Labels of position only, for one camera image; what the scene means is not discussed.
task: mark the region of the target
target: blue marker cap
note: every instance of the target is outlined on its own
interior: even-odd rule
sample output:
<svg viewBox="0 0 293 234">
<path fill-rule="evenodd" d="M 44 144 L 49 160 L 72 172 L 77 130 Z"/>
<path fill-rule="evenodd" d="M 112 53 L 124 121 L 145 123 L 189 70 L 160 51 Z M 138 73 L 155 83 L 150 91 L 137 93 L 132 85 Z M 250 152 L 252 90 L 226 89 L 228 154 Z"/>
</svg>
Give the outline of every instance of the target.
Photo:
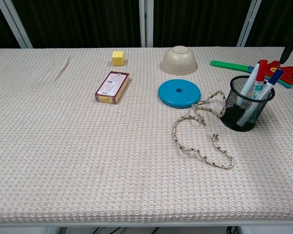
<svg viewBox="0 0 293 234">
<path fill-rule="evenodd" d="M 268 80 L 268 83 L 275 85 L 280 77 L 283 75 L 284 71 L 281 71 L 280 69 L 276 69 L 273 76 Z"/>
</svg>

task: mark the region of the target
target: rope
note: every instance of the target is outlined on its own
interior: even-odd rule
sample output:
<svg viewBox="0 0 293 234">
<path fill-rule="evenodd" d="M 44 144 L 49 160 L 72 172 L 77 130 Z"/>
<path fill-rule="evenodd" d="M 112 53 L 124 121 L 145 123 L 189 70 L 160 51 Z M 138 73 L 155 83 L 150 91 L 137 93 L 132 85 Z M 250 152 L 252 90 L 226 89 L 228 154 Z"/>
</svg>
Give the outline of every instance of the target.
<svg viewBox="0 0 293 234">
<path fill-rule="evenodd" d="M 220 113 L 217 113 L 216 111 L 212 110 L 211 108 L 202 106 L 203 104 L 205 104 L 210 99 L 212 99 L 213 97 L 217 96 L 218 94 L 220 94 L 222 96 L 222 101 L 223 101 L 223 103 L 222 103 L 223 109 L 222 109 L 222 111 Z M 223 169 L 231 169 L 234 166 L 233 157 L 230 156 L 229 153 L 226 150 L 224 150 L 224 149 L 222 149 L 221 147 L 218 146 L 218 144 L 217 144 L 218 134 L 213 134 L 212 132 L 210 132 L 210 138 L 211 138 L 214 146 L 217 148 L 217 150 L 219 150 L 220 152 L 224 153 L 229 158 L 230 164 L 228 166 L 225 166 L 225 165 L 222 165 L 222 164 L 217 164 L 215 162 L 212 162 L 212 161 L 208 160 L 208 158 L 206 156 L 201 155 L 200 150 L 194 149 L 194 148 L 187 148 L 186 146 L 182 145 L 179 142 L 178 138 L 177 138 L 177 125 L 178 125 L 178 123 L 180 123 L 180 122 L 182 122 L 182 121 L 184 121 L 186 119 L 194 119 L 194 120 L 198 121 L 201 124 L 205 124 L 204 123 L 204 117 L 199 112 L 199 110 L 209 111 L 209 112 L 213 113 L 214 115 L 216 115 L 218 118 L 223 117 L 225 115 L 225 112 L 226 112 L 226 97 L 225 97 L 225 94 L 222 91 L 217 91 L 216 93 L 214 93 L 211 96 L 209 96 L 206 100 L 202 100 L 199 103 L 192 105 L 192 109 L 197 114 L 197 117 L 196 116 L 191 116 L 191 115 L 182 116 L 179 119 L 177 119 L 175 121 L 174 125 L 173 125 L 172 137 L 173 137 L 176 145 L 183 152 L 189 152 L 189 151 L 196 152 L 209 165 L 212 165 L 212 166 L 215 166 L 215 167 L 220 167 L 220 168 L 223 168 Z"/>
</svg>

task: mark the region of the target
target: pen holder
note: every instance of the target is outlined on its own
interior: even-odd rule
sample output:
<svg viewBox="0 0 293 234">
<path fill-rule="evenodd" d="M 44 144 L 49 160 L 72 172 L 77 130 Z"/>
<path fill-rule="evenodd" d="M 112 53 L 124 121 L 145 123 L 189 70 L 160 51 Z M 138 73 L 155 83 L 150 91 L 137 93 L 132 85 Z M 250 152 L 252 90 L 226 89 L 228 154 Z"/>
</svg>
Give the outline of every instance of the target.
<svg viewBox="0 0 293 234">
<path fill-rule="evenodd" d="M 247 132 L 253 129 L 265 105 L 274 97 L 274 89 L 271 89 L 262 100 L 253 99 L 254 86 L 247 96 L 241 95 L 240 93 L 248 78 L 249 76 L 238 76 L 231 80 L 231 90 L 226 102 L 226 113 L 221 118 L 221 121 L 227 127 L 239 132 Z"/>
</svg>

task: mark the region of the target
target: green plastic handle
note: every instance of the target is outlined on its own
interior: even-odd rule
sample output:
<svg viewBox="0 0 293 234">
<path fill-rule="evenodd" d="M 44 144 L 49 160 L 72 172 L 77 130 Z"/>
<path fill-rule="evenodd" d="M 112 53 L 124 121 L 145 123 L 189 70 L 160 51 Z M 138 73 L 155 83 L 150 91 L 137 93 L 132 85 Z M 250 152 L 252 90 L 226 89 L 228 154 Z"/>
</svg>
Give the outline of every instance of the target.
<svg viewBox="0 0 293 234">
<path fill-rule="evenodd" d="M 229 68 L 232 70 L 237 70 L 242 72 L 250 72 L 249 66 L 246 66 L 246 65 L 234 64 L 234 63 L 222 62 L 222 61 L 216 61 L 216 60 L 210 61 L 210 64 L 215 67 L 223 67 L 223 68 Z"/>
</svg>

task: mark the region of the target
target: small box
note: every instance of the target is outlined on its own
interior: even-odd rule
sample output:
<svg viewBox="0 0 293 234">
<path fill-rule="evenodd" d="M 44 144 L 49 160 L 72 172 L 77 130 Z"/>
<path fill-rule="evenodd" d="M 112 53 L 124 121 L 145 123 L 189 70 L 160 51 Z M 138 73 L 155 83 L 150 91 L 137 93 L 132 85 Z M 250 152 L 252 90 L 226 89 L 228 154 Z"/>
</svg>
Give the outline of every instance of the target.
<svg viewBox="0 0 293 234">
<path fill-rule="evenodd" d="M 129 82 L 129 73 L 111 71 L 95 93 L 96 101 L 116 104 Z"/>
<path fill-rule="evenodd" d="M 124 65 L 124 52 L 123 51 L 113 51 L 112 63 L 114 66 Z"/>
</svg>

